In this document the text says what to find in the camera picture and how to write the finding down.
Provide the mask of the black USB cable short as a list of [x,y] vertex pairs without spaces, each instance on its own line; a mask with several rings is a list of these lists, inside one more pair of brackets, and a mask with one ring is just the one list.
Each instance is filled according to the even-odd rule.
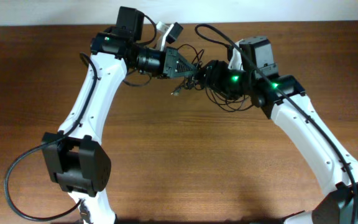
[[171,95],[178,96],[182,90],[204,90],[205,86],[195,77],[184,78],[183,81],[171,92]]

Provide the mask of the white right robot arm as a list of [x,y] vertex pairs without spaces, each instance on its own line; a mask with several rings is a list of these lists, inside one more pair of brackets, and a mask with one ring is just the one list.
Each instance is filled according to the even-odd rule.
[[237,42],[230,62],[212,60],[198,79],[225,100],[248,95],[291,139],[316,176],[324,199],[271,223],[358,223],[358,161],[336,139],[314,109],[305,89],[292,75],[280,76],[265,36]]

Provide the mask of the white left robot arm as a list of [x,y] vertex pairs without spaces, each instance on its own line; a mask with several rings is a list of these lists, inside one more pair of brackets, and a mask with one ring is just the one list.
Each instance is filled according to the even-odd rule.
[[157,45],[141,42],[146,15],[137,9],[120,7],[115,26],[100,32],[91,41],[91,55],[85,60],[85,82],[70,114],[58,132],[45,133],[51,145],[42,153],[51,181],[76,202],[84,223],[115,223],[106,186],[111,160],[102,145],[105,120],[114,95],[133,68],[150,77],[189,77],[196,67],[170,46],[183,28],[175,22],[158,22]]

